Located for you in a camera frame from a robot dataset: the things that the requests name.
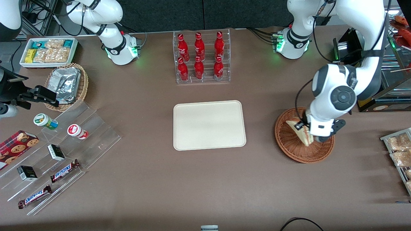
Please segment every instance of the coca-cola bottle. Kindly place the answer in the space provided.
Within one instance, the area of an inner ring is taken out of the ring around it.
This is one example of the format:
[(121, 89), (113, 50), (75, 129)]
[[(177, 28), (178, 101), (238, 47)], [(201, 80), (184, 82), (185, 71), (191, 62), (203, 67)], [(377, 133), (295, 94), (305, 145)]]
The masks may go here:
[(201, 39), (201, 33), (196, 33), (196, 42), (194, 43), (194, 47), (196, 49), (196, 55), (200, 56), (201, 61), (204, 61), (206, 57), (206, 51), (204, 42)]
[(214, 57), (217, 59), (218, 56), (221, 56), (221, 59), (224, 59), (224, 40), (223, 40), (223, 32), (217, 32), (217, 39), (214, 43)]
[(218, 56), (214, 64), (214, 79), (216, 81), (220, 81), (223, 78), (223, 68), (224, 65), (221, 63), (221, 56)]
[(196, 71), (196, 78), (202, 80), (204, 76), (204, 64), (201, 61), (200, 56), (196, 56), (196, 63), (194, 64), (194, 70)]
[(178, 38), (178, 52), (180, 53), (180, 57), (183, 58), (184, 62), (188, 62), (190, 60), (190, 55), (188, 54), (188, 46), (187, 43), (184, 41), (184, 36), (182, 34), (177, 35)]
[(187, 65), (184, 63), (184, 60), (182, 57), (178, 57), (178, 74), (180, 75), (180, 79), (183, 82), (188, 81), (188, 68)]

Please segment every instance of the yellow snack package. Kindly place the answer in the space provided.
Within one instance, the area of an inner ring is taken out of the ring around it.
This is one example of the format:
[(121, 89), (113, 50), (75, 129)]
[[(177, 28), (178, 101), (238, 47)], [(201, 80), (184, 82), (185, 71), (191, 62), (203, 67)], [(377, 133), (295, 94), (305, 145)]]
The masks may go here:
[(26, 58), (24, 59), (25, 63), (33, 63), (33, 58), (36, 55), (36, 49), (28, 49)]

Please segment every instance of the table surface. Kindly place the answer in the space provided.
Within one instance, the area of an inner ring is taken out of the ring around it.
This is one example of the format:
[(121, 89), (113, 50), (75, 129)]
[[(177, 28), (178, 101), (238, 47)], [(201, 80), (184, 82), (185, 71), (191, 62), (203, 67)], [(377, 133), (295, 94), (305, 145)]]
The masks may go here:
[[(319, 26), (322, 52), (346, 29)], [(297, 163), (278, 147), (273, 126), (326, 61), (313, 43), (302, 58), (288, 60), (247, 30), (230, 32), (231, 82), (218, 85), (176, 84), (170, 32), (148, 34), (141, 58), (126, 66), (113, 64), (96, 36), (78, 37), (73, 62), (89, 76), (86, 102), (122, 139), (36, 216), (26, 216), (0, 192), (0, 229), (193, 231), (218, 224), (222, 231), (272, 231), (306, 217), (324, 230), (410, 230), (411, 205), (394, 203), (409, 197), (379, 140), (410, 127), (404, 123), (409, 113), (345, 115), (332, 154), (317, 164)], [(20, 71), (30, 87), (43, 85), (49, 73)], [(313, 98), (306, 88), (299, 105)], [(173, 107), (223, 100), (242, 103), (247, 144), (176, 151)], [(0, 120), (0, 140), (19, 129), (38, 133), (32, 118), (42, 112), (58, 115), (33, 104)], [(316, 227), (298, 221), (285, 230)]]

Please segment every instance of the red cookie box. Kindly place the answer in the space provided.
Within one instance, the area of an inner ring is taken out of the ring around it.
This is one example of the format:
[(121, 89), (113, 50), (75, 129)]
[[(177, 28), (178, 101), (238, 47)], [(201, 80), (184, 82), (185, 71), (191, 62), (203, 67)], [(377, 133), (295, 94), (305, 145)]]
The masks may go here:
[(39, 142), (37, 136), (25, 131), (18, 131), (0, 143), (0, 170), (11, 164), (31, 147)]

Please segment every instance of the wicker basket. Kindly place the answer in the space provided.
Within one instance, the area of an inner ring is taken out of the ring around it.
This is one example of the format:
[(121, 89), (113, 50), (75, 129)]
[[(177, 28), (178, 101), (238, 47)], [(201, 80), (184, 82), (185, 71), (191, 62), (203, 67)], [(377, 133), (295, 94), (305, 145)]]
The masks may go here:
[[(69, 68), (69, 67), (75, 67), (75, 68), (78, 68), (81, 71), (79, 88), (77, 90), (76, 101), (74, 102), (74, 103), (78, 104), (79, 102), (84, 101), (85, 95), (87, 94), (88, 76), (87, 76), (87, 73), (84, 71), (84, 69), (76, 63), (70, 63), (68, 65), (58, 67), (57, 69), (64, 69), (64, 68)], [(50, 77), (51, 77), (51, 73), (50, 73), (50, 75), (48, 75), (46, 83), (44, 84), (45, 87), (48, 86), (48, 82), (50, 81)], [(58, 107), (53, 107), (52, 105), (49, 105), (49, 104), (45, 104), (45, 105), (50, 110), (63, 112), (65, 110), (67, 110), (73, 104), (60, 104)]]
[[(304, 107), (298, 108), (300, 115), (304, 111)], [(290, 158), (301, 163), (316, 163), (324, 160), (334, 148), (334, 136), (330, 137), (326, 142), (314, 141), (310, 146), (305, 146), (286, 123), (287, 120), (296, 116), (296, 110), (292, 108), (286, 110), (278, 117), (274, 127), (275, 139), (278, 145)]]

